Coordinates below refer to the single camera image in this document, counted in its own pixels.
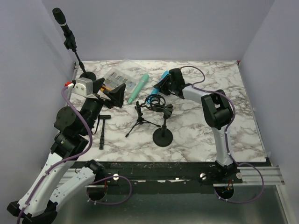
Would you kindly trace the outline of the cyan blue microphone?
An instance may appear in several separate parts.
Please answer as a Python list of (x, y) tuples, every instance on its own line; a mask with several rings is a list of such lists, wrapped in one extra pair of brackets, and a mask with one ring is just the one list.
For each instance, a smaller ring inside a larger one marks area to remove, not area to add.
[[(162, 81), (167, 75), (169, 74), (169, 71), (165, 71), (161, 78), (159, 79), (159, 81)], [(159, 93), (159, 89), (158, 88), (154, 88), (153, 91), (151, 92), (151, 94), (158, 94)]]

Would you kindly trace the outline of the mint green microphone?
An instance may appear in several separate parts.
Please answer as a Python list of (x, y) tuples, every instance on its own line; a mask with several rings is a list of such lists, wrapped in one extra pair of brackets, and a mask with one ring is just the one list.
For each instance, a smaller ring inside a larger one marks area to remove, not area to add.
[(128, 99), (128, 104), (132, 104), (132, 102), (135, 100), (139, 92), (142, 90), (142, 88), (145, 86), (145, 84), (148, 82), (150, 76), (148, 73), (144, 74), (140, 80), (137, 86), (134, 88), (133, 92), (131, 93), (129, 99)]

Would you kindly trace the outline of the black round-base stand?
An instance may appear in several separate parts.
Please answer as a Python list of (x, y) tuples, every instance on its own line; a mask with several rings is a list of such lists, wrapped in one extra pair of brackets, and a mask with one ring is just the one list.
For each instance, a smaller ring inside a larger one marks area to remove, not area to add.
[(159, 147), (166, 147), (172, 143), (173, 135), (172, 132), (167, 128), (166, 121), (168, 118), (171, 117), (173, 112), (173, 105), (156, 105), (153, 106), (153, 111), (155, 112), (162, 112), (164, 123), (161, 128), (158, 128), (153, 133), (153, 141)]
[(96, 80), (96, 75), (93, 72), (85, 70), (85, 66), (84, 66), (83, 62), (80, 60), (80, 58), (77, 54), (77, 45), (76, 45), (74, 35), (70, 34), (70, 35), (64, 35), (64, 36), (65, 36), (65, 41), (64, 41), (65, 47), (67, 49), (71, 49), (74, 52), (74, 54), (75, 54), (75, 56), (78, 60), (79, 66), (80, 66), (81, 70), (83, 71), (83, 73), (80, 75), (80, 78), (88, 78), (92, 81), (95, 81)]

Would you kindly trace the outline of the black microphone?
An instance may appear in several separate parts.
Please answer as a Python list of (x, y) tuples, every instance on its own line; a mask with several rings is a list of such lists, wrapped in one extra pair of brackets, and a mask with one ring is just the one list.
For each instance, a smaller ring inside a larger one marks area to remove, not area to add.
[(68, 27), (65, 15), (62, 12), (62, 10), (60, 8), (56, 7), (52, 10), (52, 13), (53, 13), (53, 16), (54, 16), (55, 20), (60, 25), (60, 27), (61, 27), (61, 29), (64, 33), (64, 36), (67, 39), (70, 39), (71, 41), (74, 41), (75, 40), (74, 35), (73, 35), (72, 31), (70, 30), (70, 28)]

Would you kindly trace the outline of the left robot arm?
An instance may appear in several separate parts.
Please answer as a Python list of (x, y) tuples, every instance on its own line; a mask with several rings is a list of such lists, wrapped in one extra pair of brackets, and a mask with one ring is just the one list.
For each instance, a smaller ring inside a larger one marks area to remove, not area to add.
[(90, 150), (92, 129), (102, 107), (123, 106), (126, 85), (104, 90), (107, 97), (101, 98), (98, 91), (104, 81), (104, 78), (78, 78), (66, 83), (61, 90), (67, 105), (57, 113), (54, 127), (59, 132), (47, 161), (27, 193), (7, 207), (8, 212), (17, 217), (18, 224), (50, 224), (60, 208), (81, 188), (110, 179), (99, 162), (90, 160), (74, 177), (58, 185), (78, 157)]

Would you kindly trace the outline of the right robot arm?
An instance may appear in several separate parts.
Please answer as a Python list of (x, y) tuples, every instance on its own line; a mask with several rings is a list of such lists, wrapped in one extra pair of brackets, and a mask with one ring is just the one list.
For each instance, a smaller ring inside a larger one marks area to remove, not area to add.
[(215, 163), (219, 166), (215, 171), (215, 178), (225, 183), (231, 179), (231, 170), (235, 163), (229, 149), (231, 146), (229, 126), (235, 119), (235, 107), (223, 90), (211, 91), (195, 86), (203, 81), (187, 84), (181, 70), (181, 68), (169, 70), (168, 74), (154, 85), (154, 88), (164, 95), (174, 94), (181, 99), (202, 105), (205, 121), (214, 134)]

